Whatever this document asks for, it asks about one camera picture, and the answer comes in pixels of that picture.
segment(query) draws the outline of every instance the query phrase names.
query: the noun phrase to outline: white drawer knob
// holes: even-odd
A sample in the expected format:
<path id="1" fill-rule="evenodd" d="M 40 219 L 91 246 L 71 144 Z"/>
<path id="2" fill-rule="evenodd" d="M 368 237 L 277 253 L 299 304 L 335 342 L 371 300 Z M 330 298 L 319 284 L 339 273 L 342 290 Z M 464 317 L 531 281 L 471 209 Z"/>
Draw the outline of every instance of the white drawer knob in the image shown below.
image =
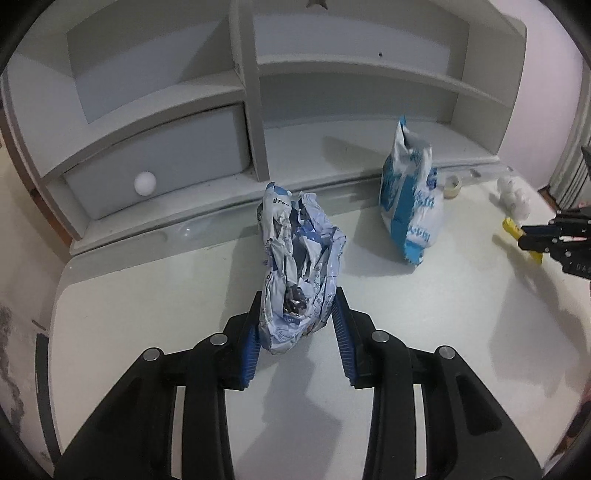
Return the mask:
<path id="1" fill-rule="evenodd" d="M 134 181 L 135 191 L 142 197 L 152 195 L 156 190 L 156 177 L 149 171 L 138 173 Z"/>

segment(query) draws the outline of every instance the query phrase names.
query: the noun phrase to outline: pink wall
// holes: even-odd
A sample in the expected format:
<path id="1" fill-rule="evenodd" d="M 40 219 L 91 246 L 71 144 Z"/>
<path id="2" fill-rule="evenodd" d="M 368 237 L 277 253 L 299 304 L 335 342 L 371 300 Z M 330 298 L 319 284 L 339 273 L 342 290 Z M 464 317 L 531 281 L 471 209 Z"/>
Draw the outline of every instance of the pink wall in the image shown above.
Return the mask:
<path id="1" fill-rule="evenodd" d="M 583 58 L 539 0 L 491 0 L 527 26 L 521 86 L 500 158 L 536 188 L 548 185 L 573 124 Z"/>

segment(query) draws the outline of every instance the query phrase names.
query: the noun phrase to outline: crumpled snack bag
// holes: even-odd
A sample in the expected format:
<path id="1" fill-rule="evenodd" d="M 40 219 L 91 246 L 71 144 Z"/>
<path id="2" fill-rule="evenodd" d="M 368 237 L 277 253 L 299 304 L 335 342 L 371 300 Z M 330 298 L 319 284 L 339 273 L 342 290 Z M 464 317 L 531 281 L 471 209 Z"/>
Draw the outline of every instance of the crumpled snack bag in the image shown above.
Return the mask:
<path id="1" fill-rule="evenodd" d="M 257 217 L 267 255 L 259 336 L 263 348 L 284 353 L 326 325 L 346 237 L 315 193 L 295 196 L 275 183 L 267 186 Z"/>
<path id="2" fill-rule="evenodd" d="M 423 261 L 443 223 L 443 192 L 432 168 L 431 144 L 398 122 L 392 152 L 382 168 L 379 207 L 390 237 L 413 265 Z"/>

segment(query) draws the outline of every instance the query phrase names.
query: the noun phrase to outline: yellow object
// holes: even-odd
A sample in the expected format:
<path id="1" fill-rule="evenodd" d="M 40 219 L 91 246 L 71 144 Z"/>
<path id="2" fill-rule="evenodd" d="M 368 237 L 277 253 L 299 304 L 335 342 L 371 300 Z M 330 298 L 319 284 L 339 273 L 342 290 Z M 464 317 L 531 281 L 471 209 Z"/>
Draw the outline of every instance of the yellow object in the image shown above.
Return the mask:
<path id="1" fill-rule="evenodd" d="M 509 235 L 511 235 L 515 240 L 519 240 L 520 237 L 525 235 L 525 232 L 519 228 L 515 222 L 510 219 L 509 217 L 507 217 L 505 220 L 503 220 L 503 229 L 505 230 L 505 232 L 507 232 Z M 542 254 L 539 252 L 529 252 L 531 255 L 531 258 L 533 258 L 537 264 L 541 265 L 542 264 Z"/>

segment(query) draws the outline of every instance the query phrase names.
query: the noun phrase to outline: white cabinet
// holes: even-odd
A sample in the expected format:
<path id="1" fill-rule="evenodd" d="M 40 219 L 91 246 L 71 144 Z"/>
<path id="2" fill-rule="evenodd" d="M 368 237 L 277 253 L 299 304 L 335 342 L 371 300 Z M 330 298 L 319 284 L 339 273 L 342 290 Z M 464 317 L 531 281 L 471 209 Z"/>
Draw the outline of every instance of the white cabinet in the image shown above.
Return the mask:
<path id="1" fill-rule="evenodd" d="M 72 251 L 257 200 L 269 180 L 310 189 L 378 176 L 401 115 L 433 143 L 436 165 L 498 161 L 522 23 L 488 0 L 327 7 L 51 4 L 10 60 L 2 99 L 17 161 Z M 227 108 L 226 123 L 208 113 Z M 185 117 L 199 118 L 194 136 Z M 133 189 L 142 171 L 155 175 L 145 196 Z"/>

